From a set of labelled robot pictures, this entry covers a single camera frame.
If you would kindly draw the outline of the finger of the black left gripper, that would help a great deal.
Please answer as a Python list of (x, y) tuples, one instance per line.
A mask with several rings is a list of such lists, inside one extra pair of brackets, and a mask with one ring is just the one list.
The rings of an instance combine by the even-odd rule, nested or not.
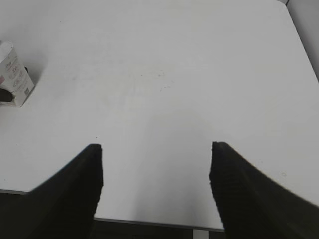
[(0, 102), (12, 102), (13, 99), (14, 99), (14, 96), (12, 95), (11, 92), (5, 89), (0, 89)]

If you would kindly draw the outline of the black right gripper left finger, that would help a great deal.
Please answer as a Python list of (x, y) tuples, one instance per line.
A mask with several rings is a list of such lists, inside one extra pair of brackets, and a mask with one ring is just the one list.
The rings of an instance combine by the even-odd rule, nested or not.
[(1, 206), (0, 237), (88, 239), (102, 187), (102, 147), (90, 144), (41, 185)]

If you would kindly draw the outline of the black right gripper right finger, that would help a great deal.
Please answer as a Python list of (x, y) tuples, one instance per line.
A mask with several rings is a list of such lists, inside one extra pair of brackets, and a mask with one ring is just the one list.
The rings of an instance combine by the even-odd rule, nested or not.
[(317, 239), (319, 208), (225, 142), (212, 143), (210, 186), (228, 239)]

